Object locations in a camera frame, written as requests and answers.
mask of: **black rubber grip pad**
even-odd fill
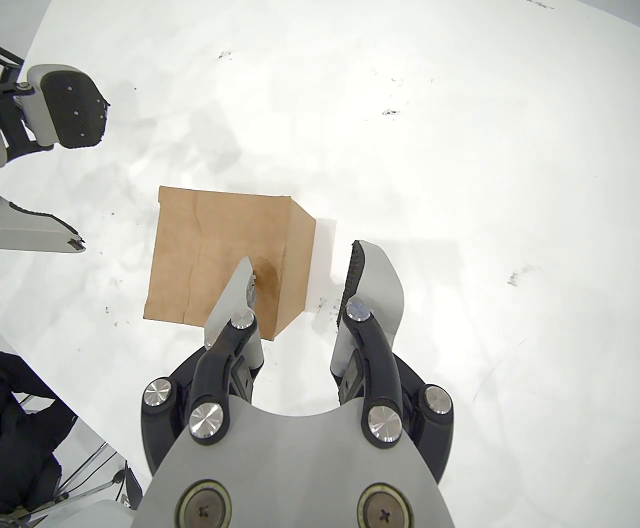
[[[57,216],[49,214],[48,212],[28,211],[27,209],[23,209],[23,208],[19,207],[18,205],[15,205],[13,202],[9,202],[9,207],[11,207],[14,211],[22,212],[24,214],[32,214],[33,216],[48,216],[49,218],[53,218],[56,222],[58,222],[59,224],[63,225],[67,229],[69,229],[71,231],[71,233],[73,233],[74,235],[79,235],[78,231],[73,229],[67,222],[65,222],[63,220],[60,220]]]
[[[360,241],[356,240],[351,247],[351,259],[349,260],[349,271],[344,281],[344,292],[342,293],[342,301],[340,303],[340,312],[338,312],[338,327],[342,320],[342,314],[347,307],[347,301],[356,294],[360,278],[364,271],[364,250]]]
[[[60,145],[82,148],[100,143],[109,104],[88,75],[64,70],[49,72],[40,87]]]

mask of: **black mark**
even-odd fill
[[[553,7],[551,7],[551,6],[545,6],[545,5],[544,5],[543,3],[541,3],[541,2],[536,2],[536,0],[527,0],[527,2],[530,2],[530,3],[532,3],[532,4],[535,4],[536,6],[539,6],[539,7],[544,7],[544,9],[555,9],[555,8],[553,8]]]
[[[509,280],[507,281],[507,284],[510,284],[511,286],[517,286],[517,279],[520,275],[522,275],[523,273],[528,273],[530,271],[533,271],[533,267],[530,266],[529,264],[527,264],[524,268],[522,268],[520,271],[514,271],[511,276],[509,277]]]
[[[478,387],[478,390],[476,390],[476,394],[475,394],[475,396],[473,398],[473,401],[476,401],[476,398],[478,397],[478,394],[480,394],[480,389],[482,389],[483,385],[486,383],[486,380],[488,380],[491,377],[491,375],[493,374],[494,370],[496,370],[500,366],[500,363],[502,363],[503,361],[504,361],[504,359],[500,360],[500,362],[498,362],[498,364],[493,369],[491,369],[489,371],[489,373],[484,377],[484,379],[482,380],[482,383],[480,383],[480,387]]]

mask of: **cable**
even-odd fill
[[[86,478],[84,479],[80,484],[78,484],[75,488],[73,488],[72,490],[69,490],[65,493],[67,493],[68,495],[70,495],[71,493],[73,493],[74,491],[76,491],[80,486],[82,486],[83,484],[85,484],[85,482],[87,482],[87,480],[89,480],[91,477],[93,477],[95,475],[95,473],[98,471],[98,469],[100,469],[102,466],[104,466],[109,460],[111,460],[114,456],[116,456],[118,453],[115,452],[113,453],[107,460],[105,460],[104,462],[102,462],[96,469],[93,470],[93,472]]]
[[[118,502],[118,499],[120,498],[120,494],[122,493],[122,488],[124,487],[124,481],[127,480],[127,461],[124,461],[124,478],[122,479],[122,482],[120,483],[120,489],[118,490],[118,495],[116,495],[116,502]]]

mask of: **white surface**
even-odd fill
[[[28,63],[84,70],[112,107],[97,148],[0,173],[88,248],[3,252],[0,333],[145,482],[142,390],[202,343],[142,319],[158,185],[292,195],[331,220],[257,406],[337,405],[362,238],[404,284],[394,350],[454,398],[457,526],[636,526],[640,28],[546,3],[54,0]]]
[[[0,0],[0,47],[24,59],[51,0]]]

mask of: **brown cardboard box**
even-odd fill
[[[145,319],[204,326],[243,257],[263,339],[305,309],[316,221],[290,197],[160,187],[158,202]]]

